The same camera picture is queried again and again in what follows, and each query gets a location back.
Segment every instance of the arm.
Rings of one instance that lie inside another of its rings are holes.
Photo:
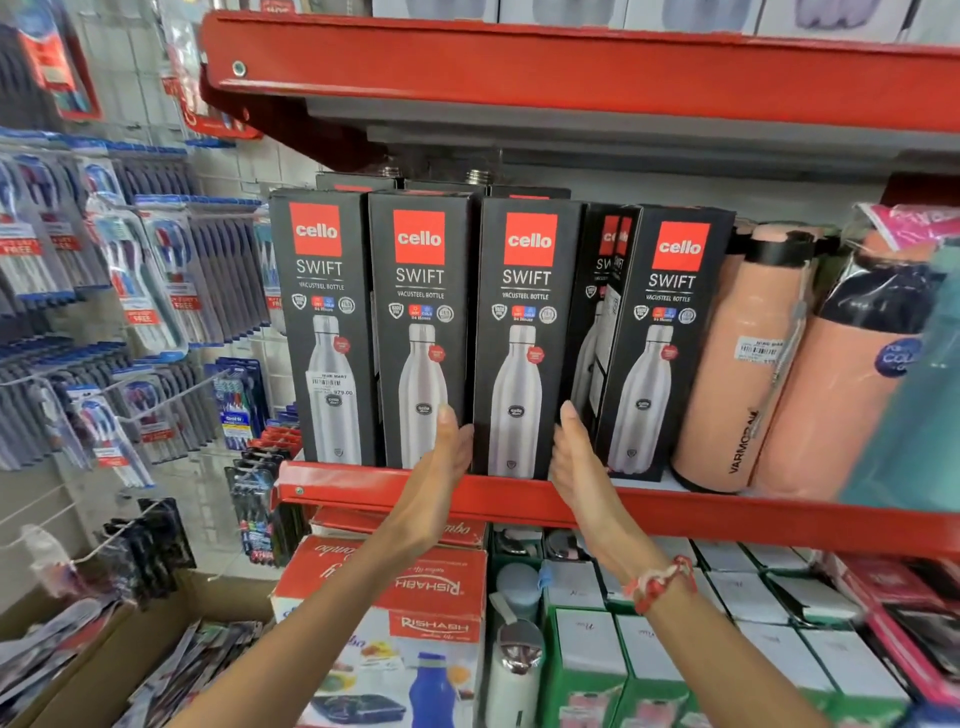
[[[170,728],[295,726],[367,610],[444,533],[467,470],[472,425],[444,405],[437,440],[410,473],[390,516],[324,585],[183,710]]]
[[[566,402],[550,479],[573,511],[594,556],[627,584],[669,566],[640,530],[593,454],[587,430]],[[647,612],[657,637],[716,728],[827,728],[829,723],[722,614],[681,579]]]

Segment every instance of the red and white bracelet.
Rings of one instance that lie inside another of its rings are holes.
[[[667,569],[649,570],[631,581],[623,588],[623,595],[634,601],[637,614],[644,615],[677,576],[686,579],[691,591],[697,591],[697,582],[693,579],[693,564],[685,556],[677,556]]]

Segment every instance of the hand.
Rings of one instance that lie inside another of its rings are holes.
[[[663,568],[665,557],[623,507],[572,402],[560,408],[560,422],[554,429],[550,480],[573,511],[590,553],[622,584],[643,570]]]
[[[381,528],[411,559],[435,546],[450,515],[450,497],[470,465],[473,425],[457,428],[457,415],[448,404],[437,413],[437,439],[410,472],[403,493]]]

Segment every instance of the red metal shelf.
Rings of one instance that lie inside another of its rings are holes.
[[[405,471],[321,463],[284,463],[274,497],[306,505],[389,511]],[[620,497],[648,533],[719,541],[810,546],[901,556],[960,556],[960,516],[834,503],[708,496],[620,488]],[[539,480],[467,475],[453,494],[457,519],[574,526],[553,486]]]
[[[221,91],[960,132],[956,49],[253,12],[202,33]]]

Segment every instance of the black product box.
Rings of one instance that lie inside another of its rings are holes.
[[[571,400],[581,417],[588,407],[600,313],[613,262],[613,247],[618,236],[623,236],[626,241],[635,221],[635,207],[591,203],[584,212],[566,324],[564,372],[560,377],[560,401]]]
[[[528,187],[521,184],[491,184],[489,197],[510,197],[514,200],[569,200],[570,190],[564,187]]]
[[[306,460],[379,465],[367,195],[278,189],[270,218]]]
[[[700,359],[732,212],[642,206],[617,240],[590,385],[593,446],[611,475],[660,480]]]
[[[317,175],[317,189],[335,189],[340,192],[373,192],[375,189],[398,189],[403,179],[379,175],[355,175],[348,172],[321,172]]]
[[[369,204],[387,467],[413,468],[433,449],[441,403],[468,422],[476,205],[402,191]]]
[[[547,476],[582,216],[566,200],[484,200],[475,473]]]
[[[485,184],[473,184],[471,182],[407,180],[403,188],[414,189],[420,192],[479,192],[481,195],[487,194],[487,186]]]

